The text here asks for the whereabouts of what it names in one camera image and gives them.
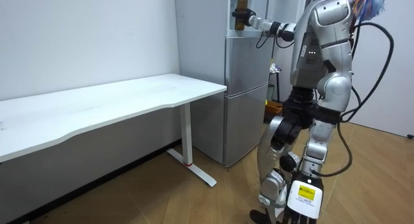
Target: white wall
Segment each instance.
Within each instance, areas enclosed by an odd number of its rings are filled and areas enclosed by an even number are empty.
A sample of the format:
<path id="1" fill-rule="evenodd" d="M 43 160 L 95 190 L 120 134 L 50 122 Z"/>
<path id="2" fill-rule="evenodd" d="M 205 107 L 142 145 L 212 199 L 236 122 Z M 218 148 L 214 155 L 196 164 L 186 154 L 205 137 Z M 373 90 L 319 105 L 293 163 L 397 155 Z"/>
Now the white wall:
<path id="1" fill-rule="evenodd" d="M 165 73 L 179 73 L 175 0 L 0 0 L 0 100 Z M 4 162 L 0 223 L 179 139 L 178 117 L 163 109 Z"/>
<path id="2" fill-rule="evenodd" d="M 0 99 L 179 73 L 174 0 L 0 0 Z"/>
<path id="3" fill-rule="evenodd" d="M 385 8 L 373 22 L 388 29 L 395 41 L 394 55 L 381 84 L 359 110 L 353 122 L 406 136 L 414 134 L 414 106 L 411 14 L 406 10 L 412 0 L 386 0 Z M 353 85 L 364 98 L 384 66 L 389 41 L 373 27 L 361 29 L 360 42 L 353 62 Z M 352 100 L 350 106 L 356 106 Z"/>

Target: freezer door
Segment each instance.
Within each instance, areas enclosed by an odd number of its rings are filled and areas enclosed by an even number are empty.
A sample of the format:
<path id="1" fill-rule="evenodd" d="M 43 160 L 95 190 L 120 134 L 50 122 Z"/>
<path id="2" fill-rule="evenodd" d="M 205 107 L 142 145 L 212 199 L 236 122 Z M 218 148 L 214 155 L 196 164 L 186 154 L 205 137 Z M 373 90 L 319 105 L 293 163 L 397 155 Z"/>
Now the freezer door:
<path id="1" fill-rule="evenodd" d="M 226 40 L 227 95 L 234 96 L 268 82 L 272 39 L 256 48 L 259 38 L 230 38 Z"/>
<path id="2" fill-rule="evenodd" d="M 224 164 L 230 166 L 246 155 L 260 140 L 267 84 L 226 99 Z"/>

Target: yellow label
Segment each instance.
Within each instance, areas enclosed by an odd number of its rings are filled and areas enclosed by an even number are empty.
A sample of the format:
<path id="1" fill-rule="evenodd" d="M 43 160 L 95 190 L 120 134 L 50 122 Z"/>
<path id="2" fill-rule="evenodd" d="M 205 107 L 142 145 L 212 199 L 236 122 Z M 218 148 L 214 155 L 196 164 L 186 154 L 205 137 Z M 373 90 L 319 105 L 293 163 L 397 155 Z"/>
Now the yellow label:
<path id="1" fill-rule="evenodd" d="M 301 185 L 299 187 L 299 196 L 313 201 L 313 199 L 315 198 L 315 190 Z"/>

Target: wooden floor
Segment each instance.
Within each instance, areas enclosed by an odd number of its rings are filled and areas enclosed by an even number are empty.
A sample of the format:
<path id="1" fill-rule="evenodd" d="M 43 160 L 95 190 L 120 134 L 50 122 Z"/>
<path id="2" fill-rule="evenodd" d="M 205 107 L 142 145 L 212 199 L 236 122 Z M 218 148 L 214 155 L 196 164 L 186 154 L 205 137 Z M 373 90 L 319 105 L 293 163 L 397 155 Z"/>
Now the wooden floor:
<path id="1" fill-rule="evenodd" d="M 414 223 L 414 140 L 345 124 L 354 155 L 345 173 L 324 179 L 318 223 Z M 307 132 L 294 151 L 301 154 Z M 195 150 L 197 166 L 217 180 L 213 188 L 167 154 L 109 181 L 33 221 L 33 224 L 245 224 L 259 208 L 256 149 L 230 168 Z M 323 172 L 347 162 L 337 133 Z"/>

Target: humanoid robot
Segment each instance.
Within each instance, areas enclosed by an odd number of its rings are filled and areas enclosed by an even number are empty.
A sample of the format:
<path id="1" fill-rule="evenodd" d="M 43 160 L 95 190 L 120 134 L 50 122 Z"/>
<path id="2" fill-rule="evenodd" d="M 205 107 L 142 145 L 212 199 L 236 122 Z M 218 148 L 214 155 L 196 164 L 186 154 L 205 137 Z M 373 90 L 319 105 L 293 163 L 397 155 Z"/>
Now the humanoid robot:
<path id="1" fill-rule="evenodd" d="M 261 19 L 249 9 L 242 14 L 233 12 L 246 26 L 294 40 L 291 94 L 283 104 L 282 117 L 272 120 L 257 150 L 259 200 L 266 214 L 252 210 L 250 217 L 256 223 L 278 223 L 283 210 L 282 223 L 291 219 L 291 223 L 312 224 L 318 219 L 323 199 L 321 177 L 328 176 L 321 169 L 332 131 L 351 97 L 354 2 L 314 0 L 296 24 Z M 317 103 L 314 89 L 321 96 Z M 300 159 L 292 147 L 300 131 L 308 128 L 309 139 Z M 274 168 L 277 162 L 280 169 Z"/>

